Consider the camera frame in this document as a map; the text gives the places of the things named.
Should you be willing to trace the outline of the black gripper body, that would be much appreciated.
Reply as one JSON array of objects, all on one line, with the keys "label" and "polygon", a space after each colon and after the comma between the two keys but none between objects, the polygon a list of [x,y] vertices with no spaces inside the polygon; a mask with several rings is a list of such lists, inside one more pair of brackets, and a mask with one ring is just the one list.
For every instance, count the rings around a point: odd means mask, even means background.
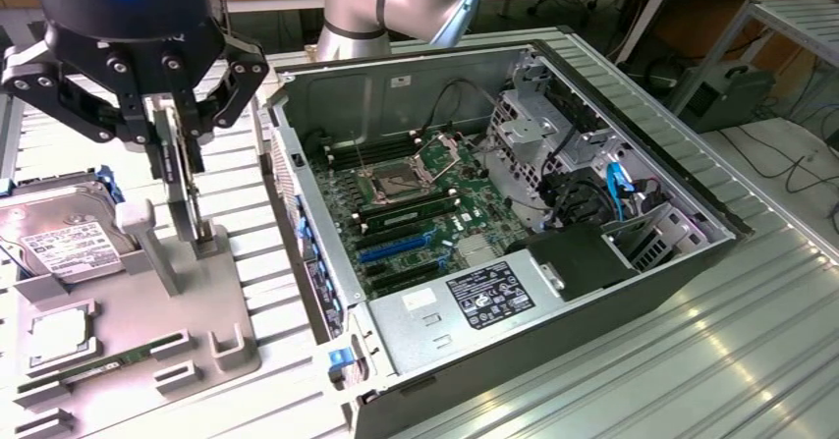
[{"label": "black gripper body", "polygon": [[210,0],[38,0],[46,34],[22,50],[26,59],[53,58],[61,53],[57,37],[130,46],[165,42],[192,62],[214,61],[224,49]]}]

